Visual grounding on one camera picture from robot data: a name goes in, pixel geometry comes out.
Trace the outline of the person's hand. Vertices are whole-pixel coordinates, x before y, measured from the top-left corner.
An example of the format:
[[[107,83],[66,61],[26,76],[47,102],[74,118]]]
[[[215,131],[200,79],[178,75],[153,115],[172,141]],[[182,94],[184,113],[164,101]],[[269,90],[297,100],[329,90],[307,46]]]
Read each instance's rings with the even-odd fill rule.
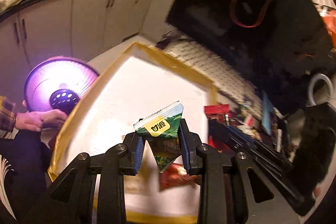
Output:
[[[15,118],[15,128],[34,132],[41,132],[44,128],[60,129],[67,118],[68,115],[59,109],[18,113]]]

